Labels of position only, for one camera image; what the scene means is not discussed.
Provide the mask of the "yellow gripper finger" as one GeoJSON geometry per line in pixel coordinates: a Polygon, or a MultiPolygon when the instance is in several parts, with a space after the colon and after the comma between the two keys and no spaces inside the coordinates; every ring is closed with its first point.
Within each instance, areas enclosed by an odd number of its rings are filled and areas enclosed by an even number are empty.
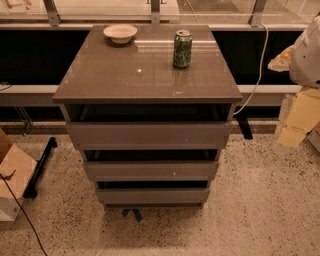
{"type": "Polygon", "coordinates": [[[268,68],[276,72],[288,71],[293,49],[293,45],[284,49],[281,53],[279,53],[274,59],[272,59],[269,62],[268,68]]]}
{"type": "Polygon", "coordinates": [[[306,89],[293,99],[277,142],[285,148],[296,148],[320,122],[320,91],[306,89]]]}

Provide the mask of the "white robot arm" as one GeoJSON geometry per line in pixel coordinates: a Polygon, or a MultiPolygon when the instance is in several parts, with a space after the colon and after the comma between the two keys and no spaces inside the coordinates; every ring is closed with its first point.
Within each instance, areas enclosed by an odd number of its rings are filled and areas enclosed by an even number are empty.
{"type": "Polygon", "coordinates": [[[292,82],[301,86],[280,118],[277,143],[296,148],[320,121],[320,15],[317,15],[292,46],[287,47],[268,68],[289,72],[292,82]]]}

